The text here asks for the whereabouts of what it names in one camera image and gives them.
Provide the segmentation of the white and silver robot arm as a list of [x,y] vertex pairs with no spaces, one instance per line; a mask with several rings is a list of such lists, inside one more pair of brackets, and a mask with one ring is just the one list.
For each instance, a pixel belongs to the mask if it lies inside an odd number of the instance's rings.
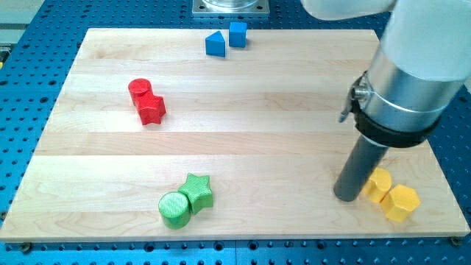
[[389,11],[366,78],[364,113],[398,132],[429,128],[470,77],[470,2],[462,0],[302,0],[334,21]]

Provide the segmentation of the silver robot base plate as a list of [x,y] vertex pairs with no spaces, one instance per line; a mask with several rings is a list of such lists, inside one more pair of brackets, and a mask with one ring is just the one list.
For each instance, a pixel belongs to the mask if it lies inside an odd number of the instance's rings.
[[193,17],[263,16],[270,14],[269,0],[193,0]]

